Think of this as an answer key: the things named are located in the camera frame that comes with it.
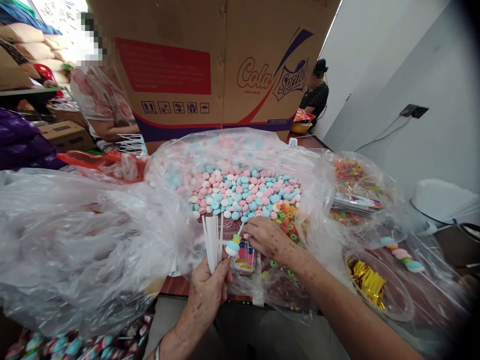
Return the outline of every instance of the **red plastic bag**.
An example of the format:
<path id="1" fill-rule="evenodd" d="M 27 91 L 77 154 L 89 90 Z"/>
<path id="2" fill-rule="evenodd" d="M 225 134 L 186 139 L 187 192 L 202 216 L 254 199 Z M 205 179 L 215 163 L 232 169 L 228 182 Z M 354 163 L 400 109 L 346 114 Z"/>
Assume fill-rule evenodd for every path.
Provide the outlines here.
<path id="1" fill-rule="evenodd" d="M 297 111 L 296 111 L 296 114 L 295 114 L 295 118 L 293 119 L 293 122 L 294 123 L 297 123 L 297 122 L 300 122 L 300 121 L 312 121 L 313 119 L 315 119 L 315 115 L 309 113 L 309 112 L 305 112 L 304 109 L 301 109 L 299 108 Z"/>
<path id="2" fill-rule="evenodd" d="M 109 151 L 105 155 L 93 155 L 82 151 L 67 151 L 59 153 L 57 156 L 69 165 L 96 170 L 126 184 L 140 183 L 144 180 L 146 164 L 131 153 Z"/>

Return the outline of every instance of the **white wall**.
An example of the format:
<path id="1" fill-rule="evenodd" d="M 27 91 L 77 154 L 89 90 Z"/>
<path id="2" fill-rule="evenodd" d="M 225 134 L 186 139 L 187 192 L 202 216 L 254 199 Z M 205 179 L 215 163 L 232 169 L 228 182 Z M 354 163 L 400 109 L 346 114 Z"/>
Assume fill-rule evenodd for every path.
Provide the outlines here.
<path id="1" fill-rule="evenodd" d="M 313 129 L 319 139 L 355 88 L 369 86 L 375 93 L 385 86 L 449 1 L 343 1 L 321 53 L 330 92 L 326 113 Z"/>
<path id="2" fill-rule="evenodd" d="M 464 23 L 454 4 L 448 5 L 383 89 L 345 106 L 324 138 L 334 151 L 354 151 L 407 104 L 429 108 L 422 118 L 359 151 L 396 179 L 407 199 L 425 178 L 480 193 L 479 59 Z"/>

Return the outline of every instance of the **hand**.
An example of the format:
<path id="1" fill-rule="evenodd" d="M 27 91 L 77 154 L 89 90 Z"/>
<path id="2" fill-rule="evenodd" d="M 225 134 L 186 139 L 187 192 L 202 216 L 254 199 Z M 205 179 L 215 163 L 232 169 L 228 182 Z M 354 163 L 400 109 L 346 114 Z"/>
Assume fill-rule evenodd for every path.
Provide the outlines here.
<path id="1" fill-rule="evenodd" d="M 241 235 L 248 234 L 250 245 L 265 256 L 287 265 L 293 252 L 301 249 L 272 220 L 255 216 L 242 228 Z"/>
<path id="2" fill-rule="evenodd" d="M 208 328 L 214 321 L 221 304 L 227 300 L 227 284 L 234 278 L 230 270 L 230 260 L 226 259 L 217 266 L 213 275 L 210 275 L 207 257 L 193 270 L 191 275 L 190 292 L 186 307 L 190 315 L 200 328 Z"/>

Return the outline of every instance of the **gold foil wrapper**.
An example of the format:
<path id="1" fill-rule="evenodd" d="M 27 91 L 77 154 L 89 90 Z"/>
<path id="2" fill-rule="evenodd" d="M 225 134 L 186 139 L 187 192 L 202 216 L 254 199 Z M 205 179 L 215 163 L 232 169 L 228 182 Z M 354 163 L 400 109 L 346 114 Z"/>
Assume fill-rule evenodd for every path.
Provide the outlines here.
<path id="1" fill-rule="evenodd" d="M 383 304 L 384 286 L 387 281 L 363 261 L 355 258 L 348 260 L 353 281 L 358 285 L 363 294 L 380 309 L 386 310 Z"/>

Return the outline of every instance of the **red printed rectangle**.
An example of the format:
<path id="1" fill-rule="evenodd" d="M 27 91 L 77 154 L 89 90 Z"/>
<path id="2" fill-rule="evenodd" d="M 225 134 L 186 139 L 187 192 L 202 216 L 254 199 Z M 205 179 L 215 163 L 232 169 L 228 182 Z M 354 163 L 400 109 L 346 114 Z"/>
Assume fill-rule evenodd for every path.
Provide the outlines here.
<path id="1" fill-rule="evenodd" d="M 208 52 L 123 38 L 117 38 L 117 46 L 133 91 L 212 93 Z"/>

